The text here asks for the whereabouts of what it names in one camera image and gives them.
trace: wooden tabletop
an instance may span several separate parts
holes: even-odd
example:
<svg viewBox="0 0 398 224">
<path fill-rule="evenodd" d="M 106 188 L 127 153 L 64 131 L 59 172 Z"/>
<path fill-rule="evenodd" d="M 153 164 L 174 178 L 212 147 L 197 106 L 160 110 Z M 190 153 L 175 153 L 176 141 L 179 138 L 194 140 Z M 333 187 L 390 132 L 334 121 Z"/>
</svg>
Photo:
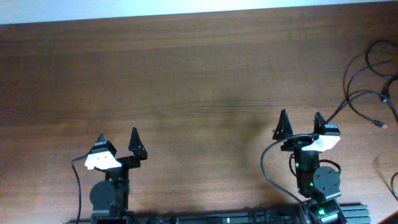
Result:
<svg viewBox="0 0 398 224">
<path fill-rule="evenodd" d="M 295 134 L 343 100 L 348 62 L 372 40 L 398 38 L 398 3 L 128 17 L 0 26 L 0 222 L 64 223 L 78 210 L 71 159 L 99 133 L 127 150 L 138 128 L 148 151 L 130 171 L 135 212 L 199 212 L 294 203 L 260 170 L 279 114 Z M 363 57 L 349 74 L 365 66 Z M 380 91 L 366 72 L 353 90 Z M 396 85 L 391 98 L 398 102 Z M 344 109 L 341 141 L 321 155 L 342 166 L 339 202 L 369 205 L 374 223 L 397 211 L 398 127 L 375 96 L 355 103 L 381 129 Z M 266 156 L 288 190 L 288 152 Z M 82 218 L 103 173 L 76 168 Z"/>
</svg>

